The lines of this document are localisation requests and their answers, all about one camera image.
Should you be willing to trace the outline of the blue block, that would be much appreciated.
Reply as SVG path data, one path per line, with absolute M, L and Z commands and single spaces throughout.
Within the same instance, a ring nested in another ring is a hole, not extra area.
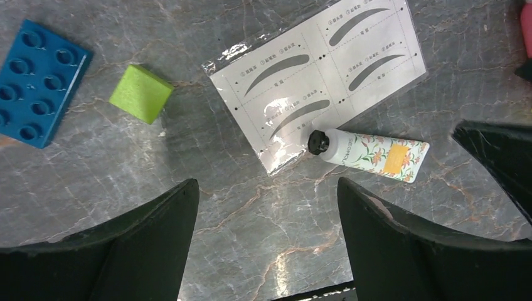
M 47 147 L 92 58 L 91 51 L 24 20 L 1 68 L 1 134 Z

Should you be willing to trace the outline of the pink bottle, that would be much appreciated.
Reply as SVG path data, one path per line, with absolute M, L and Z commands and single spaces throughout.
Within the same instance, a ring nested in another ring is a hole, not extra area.
M 525 0 L 520 12 L 519 21 L 526 54 L 528 58 L 531 58 L 531 0 Z

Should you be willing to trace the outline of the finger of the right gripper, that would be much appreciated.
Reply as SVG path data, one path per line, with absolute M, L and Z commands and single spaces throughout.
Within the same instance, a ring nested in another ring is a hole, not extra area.
M 527 82 L 532 82 L 532 58 L 528 58 L 520 67 L 515 69 L 514 74 Z
M 462 120 L 452 138 L 495 179 L 531 222 L 531 126 Z

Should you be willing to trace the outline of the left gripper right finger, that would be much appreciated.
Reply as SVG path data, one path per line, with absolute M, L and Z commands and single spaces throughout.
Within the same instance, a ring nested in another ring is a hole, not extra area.
M 439 225 L 338 181 L 338 208 L 359 300 L 530 300 L 531 241 Z

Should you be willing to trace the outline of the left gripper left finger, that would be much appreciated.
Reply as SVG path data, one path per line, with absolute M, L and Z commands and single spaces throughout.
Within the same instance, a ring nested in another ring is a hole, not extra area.
M 56 243 L 1 249 L 2 300 L 176 300 L 198 214 L 187 179 Z

